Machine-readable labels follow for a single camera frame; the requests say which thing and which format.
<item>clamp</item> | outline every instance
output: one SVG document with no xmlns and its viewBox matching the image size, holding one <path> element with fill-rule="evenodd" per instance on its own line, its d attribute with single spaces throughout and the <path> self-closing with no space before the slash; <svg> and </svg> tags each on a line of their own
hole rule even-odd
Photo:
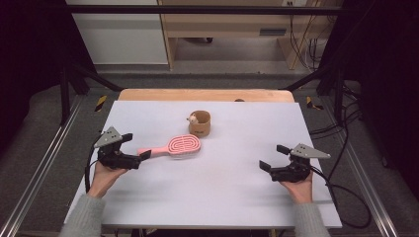
<svg viewBox="0 0 419 237">
<path fill-rule="evenodd" d="M 138 156 L 123 154 L 120 150 L 121 145 L 124 142 L 131 140 L 132 133 L 120 135 L 117 130 L 111 126 L 102 134 L 94 145 L 95 148 L 99 148 L 98 161 L 111 169 L 120 168 L 137 170 L 142 161 L 150 158 L 151 150 L 145 151 Z"/>
<path fill-rule="evenodd" d="M 305 180 L 310 174 L 310 160 L 312 158 L 327 159 L 330 154 L 326 154 L 312 147 L 300 143 L 294 149 L 289 149 L 283 145 L 277 145 L 277 151 L 285 155 L 290 154 L 291 163 L 286 167 L 272 168 L 263 161 L 259 161 L 259 168 L 268 172 L 274 182 L 292 182 Z"/>
</svg>

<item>gray sleeve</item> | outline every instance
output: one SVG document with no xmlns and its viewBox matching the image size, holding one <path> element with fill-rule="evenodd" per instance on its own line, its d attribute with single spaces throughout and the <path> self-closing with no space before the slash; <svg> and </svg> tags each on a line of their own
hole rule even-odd
<svg viewBox="0 0 419 237">
<path fill-rule="evenodd" d="M 329 232 L 324 227 L 320 210 L 314 203 L 296 204 L 295 236 L 297 237 L 328 237 Z"/>
<path fill-rule="evenodd" d="M 59 237 L 99 237 L 102 231 L 102 214 L 105 202 L 83 195 L 62 227 Z"/>
</svg>

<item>wall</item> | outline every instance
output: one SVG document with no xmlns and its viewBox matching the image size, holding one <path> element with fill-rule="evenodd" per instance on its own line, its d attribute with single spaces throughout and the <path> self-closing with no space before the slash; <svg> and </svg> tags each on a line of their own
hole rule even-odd
<svg viewBox="0 0 419 237">
<path fill-rule="evenodd" d="M 81 5 L 156 5 L 153 0 L 66 0 Z M 97 64 L 167 64 L 159 15 L 73 14 Z"/>
</svg>

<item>hairbrush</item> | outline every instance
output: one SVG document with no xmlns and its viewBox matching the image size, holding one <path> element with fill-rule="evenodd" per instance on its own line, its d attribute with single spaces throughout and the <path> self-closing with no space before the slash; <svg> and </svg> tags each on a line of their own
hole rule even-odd
<svg viewBox="0 0 419 237">
<path fill-rule="evenodd" d="M 200 140 L 191 134 L 179 135 L 173 137 L 166 146 L 152 147 L 152 148 L 139 148 L 136 150 L 137 154 L 151 150 L 151 157 L 160 155 L 188 155 L 198 152 L 201 149 Z"/>
</svg>

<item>paper cup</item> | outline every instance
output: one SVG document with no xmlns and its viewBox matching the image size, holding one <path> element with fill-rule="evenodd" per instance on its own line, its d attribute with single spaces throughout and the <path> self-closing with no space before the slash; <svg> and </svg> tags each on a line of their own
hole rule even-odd
<svg viewBox="0 0 419 237">
<path fill-rule="evenodd" d="M 210 134 L 210 113 L 206 111 L 194 111 L 198 123 L 189 124 L 189 133 L 197 137 L 203 137 Z"/>
</svg>

